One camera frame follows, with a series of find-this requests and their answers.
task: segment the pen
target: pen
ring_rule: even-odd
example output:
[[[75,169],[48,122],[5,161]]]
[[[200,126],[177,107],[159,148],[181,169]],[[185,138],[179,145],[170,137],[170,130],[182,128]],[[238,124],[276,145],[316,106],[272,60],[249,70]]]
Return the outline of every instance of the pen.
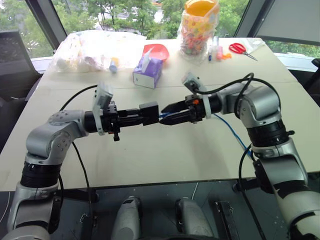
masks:
[[[208,60],[209,62],[211,61],[212,59],[212,46],[209,47],[209,52],[208,52]]]

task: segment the black cylinder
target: black cylinder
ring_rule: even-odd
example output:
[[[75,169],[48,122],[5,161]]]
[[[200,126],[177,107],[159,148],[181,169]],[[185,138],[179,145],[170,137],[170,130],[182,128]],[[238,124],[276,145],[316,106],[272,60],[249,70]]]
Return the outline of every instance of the black cylinder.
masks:
[[[222,109],[222,104],[220,101],[220,98],[216,93],[213,93],[211,96],[209,96],[209,103],[211,108],[211,113],[218,113]]]
[[[247,128],[250,140],[255,147],[270,147],[289,140],[286,127],[282,120],[273,123]]]
[[[84,113],[84,129],[88,133],[96,133],[97,132],[97,127],[96,127],[96,121],[94,114],[92,111],[86,111]]]
[[[60,173],[59,165],[37,165],[24,162],[21,185],[28,188],[45,188],[58,182]]]

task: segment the plastic bag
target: plastic bag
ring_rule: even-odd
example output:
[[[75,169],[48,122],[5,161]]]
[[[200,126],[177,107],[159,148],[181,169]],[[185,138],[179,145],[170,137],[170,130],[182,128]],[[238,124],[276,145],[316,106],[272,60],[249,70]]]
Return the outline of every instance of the plastic bag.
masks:
[[[208,7],[208,3],[213,7],[203,12],[205,8],[201,7],[201,4]],[[206,58],[208,39],[213,38],[219,23],[219,11],[218,0],[190,0],[186,3],[178,29],[178,39],[180,52],[187,60],[200,63]]]
[[[258,48],[266,45],[266,43],[261,38],[241,38],[241,40],[248,54],[251,54]]]
[[[52,64],[57,72],[64,73],[109,71],[116,58],[117,69],[133,69],[143,53],[145,39],[130,32],[74,32],[60,44]]]

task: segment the window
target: window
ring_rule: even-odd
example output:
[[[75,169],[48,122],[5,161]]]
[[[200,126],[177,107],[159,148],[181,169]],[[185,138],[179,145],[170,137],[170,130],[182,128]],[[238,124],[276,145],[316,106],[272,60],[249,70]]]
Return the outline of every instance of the window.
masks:
[[[24,0],[0,0],[0,31],[19,30],[30,58],[49,57],[53,49]]]
[[[106,30],[175,39],[186,0],[52,0],[66,32]],[[249,0],[220,0],[216,35],[233,37]]]
[[[270,40],[265,41],[265,43],[274,53],[299,54],[308,57],[320,58],[319,46]]]
[[[249,0],[220,0],[220,19],[215,35],[232,38],[236,33]]]

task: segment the small bottle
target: small bottle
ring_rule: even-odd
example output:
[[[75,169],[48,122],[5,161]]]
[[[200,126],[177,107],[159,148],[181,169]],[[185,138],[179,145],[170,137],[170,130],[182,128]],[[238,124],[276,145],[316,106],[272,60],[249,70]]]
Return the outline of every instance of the small bottle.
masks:
[[[109,69],[113,74],[115,74],[118,71],[118,66],[119,66],[119,59],[117,57],[112,57]]]

